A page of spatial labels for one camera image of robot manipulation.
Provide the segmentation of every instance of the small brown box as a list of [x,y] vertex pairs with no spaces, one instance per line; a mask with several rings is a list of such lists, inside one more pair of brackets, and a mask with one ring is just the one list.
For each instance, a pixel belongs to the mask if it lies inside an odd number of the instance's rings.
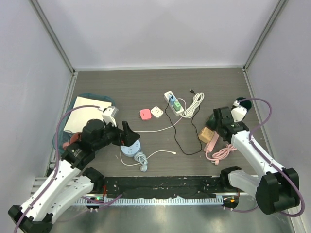
[[212,140],[213,136],[214,136],[215,132],[210,130],[207,127],[204,127],[201,132],[199,133],[199,139],[202,142],[208,143]]

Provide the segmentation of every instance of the pink cable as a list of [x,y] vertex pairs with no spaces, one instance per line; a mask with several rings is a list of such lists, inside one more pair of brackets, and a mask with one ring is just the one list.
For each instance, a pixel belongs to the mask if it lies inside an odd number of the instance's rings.
[[205,157],[206,157],[208,160],[210,160],[210,161],[214,161],[214,162],[215,162],[215,165],[218,165],[220,160],[225,159],[226,157],[228,157],[228,155],[229,155],[231,152],[233,152],[233,151],[235,151],[235,150],[236,150],[236,148],[235,148],[232,144],[227,144],[227,145],[226,145],[226,148],[223,148],[223,149],[221,149],[219,152],[214,153],[214,154],[212,155],[211,158],[209,158],[209,157],[207,156],[207,154],[209,153],[209,151],[207,150],[207,151],[205,152]]

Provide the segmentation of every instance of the black cable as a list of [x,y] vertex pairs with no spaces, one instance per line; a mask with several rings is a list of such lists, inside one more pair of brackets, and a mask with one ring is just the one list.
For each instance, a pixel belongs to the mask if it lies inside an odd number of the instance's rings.
[[178,141],[177,141],[177,139],[176,139],[176,133],[177,133],[176,127],[174,126],[174,124],[172,123],[172,120],[171,120],[170,116],[169,116],[169,115],[167,114],[167,112],[166,112],[166,110],[167,110],[167,108],[169,107],[169,105],[170,105],[170,99],[169,99],[168,105],[166,106],[164,112],[165,112],[165,114],[168,116],[168,118],[170,119],[170,122],[171,122],[172,126],[173,126],[174,129],[175,129],[174,139],[175,139],[176,143],[178,144],[179,148],[181,149],[181,151],[182,151],[185,155],[194,155],[194,154],[197,154],[197,153],[201,152],[202,149],[203,149],[202,143],[201,143],[201,141],[200,141],[200,139],[199,139],[198,130],[197,130],[196,126],[195,126],[194,123],[193,123],[193,119],[194,119],[195,115],[200,111],[200,106],[199,106],[199,110],[193,115],[193,117],[192,117],[192,119],[191,119],[191,124],[195,127],[195,133],[196,133],[196,136],[197,136],[197,138],[198,138],[198,140],[199,140],[199,143],[200,143],[201,148],[200,148],[200,150],[197,151],[197,152],[194,152],[194,153],[191,153],[191,154],[187,154],[187,153],[184,152],[184,150],[181,148],[180,144],[178,143]]
[[206,181],[206,183],[205,183],[205,182],[201,182],[201,184],[202,184],[203,186],[206,186],[207,188],[216,187],[217,185],[219,185],[219,183],[220,183],[220,178],[219,178],[218,181],[217,181],[215,184],[213,184],[213,185],[210,185],[209,183],[207,183],[207,181]]

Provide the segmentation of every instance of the white charger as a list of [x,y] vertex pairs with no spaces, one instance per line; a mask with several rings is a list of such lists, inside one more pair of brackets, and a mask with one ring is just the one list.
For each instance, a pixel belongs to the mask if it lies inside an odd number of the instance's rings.
[[151,114],[154,115],[155,118],[159,119],[163,115],[163,111],[159,109],[157,106],[151,109]]

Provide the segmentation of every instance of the white wall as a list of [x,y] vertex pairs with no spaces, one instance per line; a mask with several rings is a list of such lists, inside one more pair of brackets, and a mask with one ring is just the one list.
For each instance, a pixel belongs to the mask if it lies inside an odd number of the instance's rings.
[[[310,11],[310,1],[290,0],[249,69],[255,95],[270,101],[274,108],[266,129],[275,157],[300,175],[308,226],[311,224]],[[262,108],[262,115],[266,114],[267,109]]]
[[0,1],[0,228],[44,175],[70,72],[28,1]]
[[244,65],[278,0],[39,0],[81,69]]

